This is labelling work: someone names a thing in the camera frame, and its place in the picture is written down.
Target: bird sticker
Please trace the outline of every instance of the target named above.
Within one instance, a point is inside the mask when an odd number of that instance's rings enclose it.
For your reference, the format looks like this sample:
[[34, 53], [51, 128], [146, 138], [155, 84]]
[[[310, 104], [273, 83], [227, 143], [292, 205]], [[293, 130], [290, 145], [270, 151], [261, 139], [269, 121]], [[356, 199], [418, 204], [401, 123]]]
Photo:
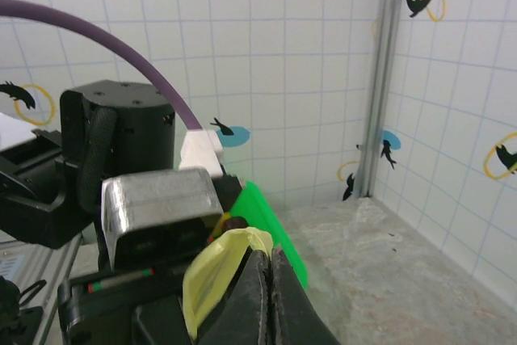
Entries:
[[382, 144], [383, 147], [382, 152], [380, 153], [380, 157], [382, 158], [383, 156], [385, 156], [386, 159], [388, 159], [388, 162], [391, 164], [391, 168], [395, 170], [396, 162], [391, 158], [391, 144], [386, 139], [382, 141]]
[[9, 95], [14, 101], [22, 100], [27, 109], [36, 108], [36, 101], [32, 95], [21, 86], [5, 81], [3, 84], [0, 84], [0, 92]]
[[230, 127], [226, 127], [216, 117], [213, 118], [213, 121], [215, 121], [215, 123], [210, 123], [210, 124], [216, 125], [217, 127], [219, 127], [221, 133], [223, 135], [225, 135], [226, 137], [231, 137], [232, 135], [235, 135]]
[[495, 152], [498, 155], [499, 161], [508, 169], [511, 174], [515, 174], [517, 169], [517, 153], [510, 153], [505, 145], [496, 145]]
[[496, 181], [517, 172], [517, 133], [509, 133], [498, 141], [483, 161], [486, 176]]
[[227, 126], [222, 124], [216, 117], [213, 118], [214, 123], [219, 129], [216, 131], [223, 147], [238, 147], [245, 144], [250, 139], [250, 131], [241, 126]]
[[389, 141], [391, 149], [401, 149], [402, 147], [401, 140], [398, 138], [398, 136], [391, 131], [388, 131], [387, 129], [382, 132], [382, 140]]
[[406, 0], [407, 6], [413, 13], [410, 18], [417, 16], [422, 10], [424, 10], [431, 0]]
[[348, 200], [351, 197], [352, 193], [354, 192], [354, 181], [355, 181], [354, 174], [352, 173], [352, 174], [348, 175], [347, 189], [343, 193], [343, 201]]

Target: purple cable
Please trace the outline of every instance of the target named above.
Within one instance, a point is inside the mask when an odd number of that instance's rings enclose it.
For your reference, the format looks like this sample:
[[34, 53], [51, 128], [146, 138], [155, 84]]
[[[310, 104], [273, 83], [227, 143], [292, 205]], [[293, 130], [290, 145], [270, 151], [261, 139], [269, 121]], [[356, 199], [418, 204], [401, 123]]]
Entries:
[[66, 12], [23, 0], [0, 0], [0, 16], [30, 19], [36, 22], [61, 27], [81, 36], [90, 38], [103, 47], [122, 57], [153, 84], [169, 101], [187, 129], [202, 129], [185, 100], [165, 77], [156, 70], [142, 55], [102, 28]]

